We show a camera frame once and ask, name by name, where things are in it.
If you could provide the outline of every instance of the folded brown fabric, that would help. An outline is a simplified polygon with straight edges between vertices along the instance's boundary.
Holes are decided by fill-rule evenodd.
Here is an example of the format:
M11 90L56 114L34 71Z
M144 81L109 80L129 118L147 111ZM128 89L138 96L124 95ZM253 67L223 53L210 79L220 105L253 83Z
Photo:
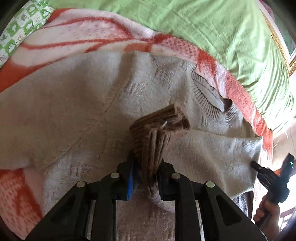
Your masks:
M149 186L153 184L153 175L169 142L188 130L190 123L182 109L175 104L146 115L130 126L133 152L141 163L145 183Z

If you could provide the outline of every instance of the green pillowcase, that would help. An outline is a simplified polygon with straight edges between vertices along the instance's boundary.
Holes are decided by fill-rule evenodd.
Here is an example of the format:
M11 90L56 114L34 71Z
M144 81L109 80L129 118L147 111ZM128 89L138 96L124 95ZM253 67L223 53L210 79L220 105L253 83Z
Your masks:
M53 11L44 0L30 0L15 14L0 36L0 68L29 34L46 23Z

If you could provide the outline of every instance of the fuzzy blanket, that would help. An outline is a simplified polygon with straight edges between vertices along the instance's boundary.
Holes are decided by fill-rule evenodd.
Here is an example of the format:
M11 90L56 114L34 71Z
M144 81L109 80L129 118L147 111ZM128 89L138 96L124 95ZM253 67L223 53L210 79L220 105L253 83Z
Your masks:
M111 12L59 9L47 24L31 34L0 69L0 92L23 77L65 57L91 51L142 51L176 56L197 64L195 70L223 98L232 99L263 136L261 164L272 160L273 135L244 88L223 66L198 47L168 34L155 32ZM43 177L34 167L5 165L0 170L0 216L19 237L25 238L48 211Z

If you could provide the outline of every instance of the sweater collar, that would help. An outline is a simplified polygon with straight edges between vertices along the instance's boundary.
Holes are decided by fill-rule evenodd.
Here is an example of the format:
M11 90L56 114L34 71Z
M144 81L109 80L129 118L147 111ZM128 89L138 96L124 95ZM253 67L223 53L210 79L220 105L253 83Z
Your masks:
M209 83L206 81L206 79L197 73L194 72L196 65L193 63L189 63L189 69L191 69L191 77L192 77L192 89L193 89L193 96L195 100L200 104L204 112L213 119L214 122L216 122L219 125L228 125L230 121L233 119L233 117L237 113L237 107L231 101L230 107L225 111L222 112L220 109L218 109L216 106L213 106L207 99L207 97L200 91L200 89L196 86L194 81L200 83L207 89L209 89L214 95L217 97L220 97L219 93L217 90L210 86Z

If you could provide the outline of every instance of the sweater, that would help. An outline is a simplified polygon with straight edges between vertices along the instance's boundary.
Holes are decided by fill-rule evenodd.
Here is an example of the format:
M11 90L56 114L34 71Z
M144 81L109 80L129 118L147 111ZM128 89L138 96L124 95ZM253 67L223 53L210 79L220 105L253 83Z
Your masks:
M32 73L0 95L0 169L34 165L42 172L46 213L77 181L98 181L126 160L135 120L177 103L191 130L170 144L164 160L230 197L251 190L250 163L259 160L262 138L195 67L150 53L93 52ZM146 235L158 228L164 240L173 238L173 215L144 198L141 181L136 190L135 199L118 204L120 240L152 240ZM139 216L137 230L142 221L151 230L125 226L126 213Z

